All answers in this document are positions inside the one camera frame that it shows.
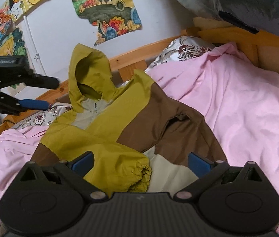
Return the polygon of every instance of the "cable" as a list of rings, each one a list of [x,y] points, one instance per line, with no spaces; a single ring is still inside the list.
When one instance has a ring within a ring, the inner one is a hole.
[[[39,72],[38,72],[38,69],[35,68],[35,66],[33,64],[35,72],[39,73],[41,75],[47,76],[47,74],[45,72],[45,69],[44,69],[44,67],[42,65],[41,59],[40,59],[40,54],[36,50],[35,43],[33,41],[33,37],[32,37],[31,31],[30,31],[30,26],[28,25],[28,19],[27,19],[27,17],[25,15],[23,16],[23,24],[25,25],[25,30],[27,32],[27,37],[29,38],[29,43],[31,44],[30,46],[32,47],[31,50],[35,54],[34,59],[36,61],[36,65],[39,66]]]
[[[14,123],[14,122],[12,122],[11,120],[9,120],[9,119],[6,119],[6,120],[4,120],[2,123],[4,123],[4,122],[10,122],[10,123],[12,123],[12,124],[16,124],[16,123]]]

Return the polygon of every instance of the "black cable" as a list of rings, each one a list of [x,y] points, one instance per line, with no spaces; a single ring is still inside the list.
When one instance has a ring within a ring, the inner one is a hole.
[[[9,119],[6,119],[6,120],[4,120],[2,123],[4,123],[4,122],[10,122],[10,123],[12,123],[12,124],[16,124],[16,123],[14,123],[14,122],[12,122],[11,120],[9,120]]]

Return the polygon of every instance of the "white pipe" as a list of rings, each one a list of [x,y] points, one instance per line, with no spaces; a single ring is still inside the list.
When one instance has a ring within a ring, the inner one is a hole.
[[[30,40],[32,49],[33,49],[33,51],[34,51],[34,53],[35,53],[34,59],[36,60],[38,66],[39,66],[39,68],[40,68],[40,74],[41,74],[41,75],[47,76],[47,75],[46,75],[46,72],[45,72],[45,69],[43,68],[42,62],[41,62],[41,60],[40,60],[40,54],[39,54],[39,53],[37,52],[37,50],[36,50],[36,47],[35,47],[35,44],[34,44],[34,41],[33,41],[33,38],[32,38],[32,34],[31,34],[31,31],[30,31],[30,27],[29,27],[29,25],[28,25],[28,19],[26,18],[25,15],[23,16],[23,20],[24,20],[24,23],[25,23],[25,29],[26,29],[26,32],[27,32],[27,34],[28,34],[28,38],[29,38],[29,40]]]

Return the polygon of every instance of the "ribbed surface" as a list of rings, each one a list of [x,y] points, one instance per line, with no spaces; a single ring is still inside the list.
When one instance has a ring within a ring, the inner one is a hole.
[[[166,193],[116,193],[90,206],[74,227],[54,237],[229,237],[206,225],[190,204]],[[276,233],[261,237],[276,237]]]

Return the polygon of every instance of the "blue gripper pad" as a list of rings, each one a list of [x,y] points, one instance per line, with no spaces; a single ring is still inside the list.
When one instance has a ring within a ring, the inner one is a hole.
[[[69,163],[69,168],[76,174],[84,177],[95,163],[95,157],[92,152],[86,152]]]
[[[19,101],[20,106],[29,110],[47,111],[49,103],[41,100],[24,99]]]
[[[78,175],[84,177],[93,168],[94,162],[93,153],[86,152],[71,161],[68,166]],[[188,167],[197,177],[201,178],[212,170],[214,163],[206,158],[190,153],[188,156]]]
[[[209,173],[214,167],[214,162],[202,158],[195,153],[188,155],[188,167],[199,178]]]

